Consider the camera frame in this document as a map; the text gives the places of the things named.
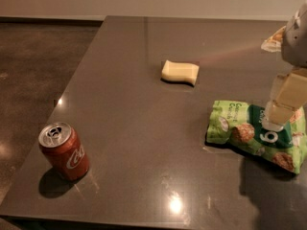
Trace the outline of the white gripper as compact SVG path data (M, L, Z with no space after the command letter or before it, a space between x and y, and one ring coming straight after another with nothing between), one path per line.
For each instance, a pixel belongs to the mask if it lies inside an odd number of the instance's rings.
M297 67L307 67L307 1L286 25L281 44L282 58ZM272 83L262 127L279 132L307 103L307 71L291 71L277 75Z

